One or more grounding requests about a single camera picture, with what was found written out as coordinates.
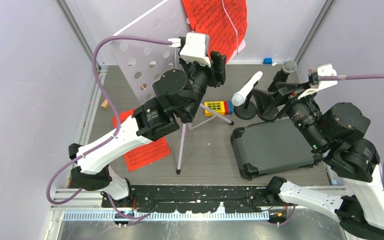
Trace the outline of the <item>white toy microphone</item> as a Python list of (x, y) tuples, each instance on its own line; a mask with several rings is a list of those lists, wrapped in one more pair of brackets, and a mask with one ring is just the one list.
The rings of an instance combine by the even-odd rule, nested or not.
[(247, 96), (252, 89), (258, 84), (263, 76), (262, 71), (257, 71), (245, 84), (244, 86), (233, 94), (231, 102), (235, 107), (238, 107), (245, 103)]

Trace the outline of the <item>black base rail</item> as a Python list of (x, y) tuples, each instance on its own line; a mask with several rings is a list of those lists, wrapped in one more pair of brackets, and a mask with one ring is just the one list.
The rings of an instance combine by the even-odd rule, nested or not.
[(257, 186), (134, 185), (133, 197), (110, 201), (105, 193), (83, 191), (52, 209), (67, 211), (67, 220), (123, 221), (273, 221), (300, 208), (333, 216), (342, 199), (329, 187), (294, 187), (286, 203)]

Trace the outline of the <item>yellow red blue toy block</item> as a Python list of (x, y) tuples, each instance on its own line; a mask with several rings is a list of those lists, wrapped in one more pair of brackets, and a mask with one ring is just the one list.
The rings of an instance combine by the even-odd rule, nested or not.
[(223, 116), (234, 113), (234, 106), (231, 101), (206, 101), (204, 105)]

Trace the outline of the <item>black silver microphone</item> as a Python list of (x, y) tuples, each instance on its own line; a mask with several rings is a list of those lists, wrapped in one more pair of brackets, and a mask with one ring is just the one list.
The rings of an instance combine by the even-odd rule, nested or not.
[(267, 88), (269, 92), (275, 92), (277, 90), (276, 83), (286, 82), (289, 75), (297, 70), (297, 62), (293, 59), (286, 60), (281, 69), (274, 75), (271, 84)]

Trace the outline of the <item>left black mic stand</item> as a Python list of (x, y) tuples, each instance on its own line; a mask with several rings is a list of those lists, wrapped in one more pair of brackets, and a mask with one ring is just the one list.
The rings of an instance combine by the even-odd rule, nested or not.
[(251, 91), (247, 94), (245, 100), (241, 105), (234, 106), (234, 114), (242, 120), (251, 120), (257, 115), (257, 107), (251, 101), (252, 93)]

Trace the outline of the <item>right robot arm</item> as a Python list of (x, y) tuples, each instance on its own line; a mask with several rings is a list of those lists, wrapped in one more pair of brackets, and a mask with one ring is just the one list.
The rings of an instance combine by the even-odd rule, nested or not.
[(276, 90), (252, 90), (262, 120), (288, 117), (311, 147), (345, 182), (348, 195), (328, 195), (275, 176), (265, 187), (271, 205), (293, 204), (328, 216), (347, 233), (365, 240), (384, 240), (384, 187), (381, 159), (365, 139), (370, 120), (350, 102), (321, 112), (307, 83), (278, 82)]

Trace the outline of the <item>white music stand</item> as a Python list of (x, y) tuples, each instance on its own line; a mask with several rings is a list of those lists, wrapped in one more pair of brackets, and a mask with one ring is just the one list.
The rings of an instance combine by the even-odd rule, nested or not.
[[(167, 40), (191, 31), (182, 0), (164, 0), (117, 34)], [(152, 85), (164, 72), (181, 68), (177, 48), (132, 40), (115, 40), (109, 47), (140, 104), (155, 96)]]

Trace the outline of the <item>black mic stand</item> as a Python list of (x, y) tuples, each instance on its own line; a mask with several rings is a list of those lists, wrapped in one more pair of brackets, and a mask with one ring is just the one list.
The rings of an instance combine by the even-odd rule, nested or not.
[(270, 109), (268, 112), (263, 107), (257, 109), (258, 117), (264, 122), (273, 122), (276, 120), (276, 116), (279, 110), (277, 107)]
[(234, 106), (234, 114), (242, 120), (251, 120), (257, 115), (257, 107), (251, 101), (252, 93), (251, 91), (247, 94), (245, 100), (241, 105)]

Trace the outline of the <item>small blue block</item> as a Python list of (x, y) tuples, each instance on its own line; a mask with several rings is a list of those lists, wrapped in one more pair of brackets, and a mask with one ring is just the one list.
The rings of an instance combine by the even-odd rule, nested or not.
[(273, 63), (273, 59), (271, 57), (266, 57), (263, 59), (263, 64), (271, 65)]

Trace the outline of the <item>right black mic stand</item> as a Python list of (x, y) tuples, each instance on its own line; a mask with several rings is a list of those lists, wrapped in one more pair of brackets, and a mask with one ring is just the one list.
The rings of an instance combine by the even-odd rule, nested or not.
[(279, 110), (277, 107), (270, 109), (268, 112), (263, 107), (257, 109), (258, 117), (264, 122), (273, 122), (276, 120), (276, 116)]

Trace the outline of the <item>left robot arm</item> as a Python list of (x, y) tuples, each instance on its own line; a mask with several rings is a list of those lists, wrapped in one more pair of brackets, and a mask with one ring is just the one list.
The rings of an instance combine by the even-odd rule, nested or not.
[(71, 144), (69, 156), (77, 166), (70, 171), (71, 184), (86, 191), (101, 191), (121, 207), (133, 202), (130, 182), (118, 176), (110, 163), (125, 153), (155, 142), (191, 123), (201, 105), (207, 87), (225, 83), (227, 56), (210, 53), (210, 65), (179, 59), (183, 70), (171, 69), (152, 87), (155, 97), (136, 108), (114, 130), (87, 145)]

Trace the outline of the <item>red sheet music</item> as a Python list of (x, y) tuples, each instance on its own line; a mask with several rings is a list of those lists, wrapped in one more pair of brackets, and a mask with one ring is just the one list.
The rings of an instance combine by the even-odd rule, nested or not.
[(123, 155), (129, 172), (161, 160), (171, 154), (169, 145), (163, 137), (157, 141), (134, 148)]
[(227, 60), (244, 48), (248, 28), (245, 0), (183, 0), (191, 30), (209, 36), (208, 52), (220, 52)]

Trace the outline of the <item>tan wooden block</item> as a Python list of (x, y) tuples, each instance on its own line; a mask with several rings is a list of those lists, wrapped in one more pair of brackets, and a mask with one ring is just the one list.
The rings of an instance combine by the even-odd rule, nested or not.
[(109, 107), (110, 107), (110, 103), (107, 99), (105, 99), (101, 105), (100, 105), (103, 109), (107, 110)]

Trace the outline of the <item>black carrying case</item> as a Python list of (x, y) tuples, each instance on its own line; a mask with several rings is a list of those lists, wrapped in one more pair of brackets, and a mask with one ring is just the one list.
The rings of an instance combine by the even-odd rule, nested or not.
[(300, 131), (288, 119), (261, 122), (233, 130), (230, 143), (243, 179), (317, 166), (323, 156), (312, 153)]

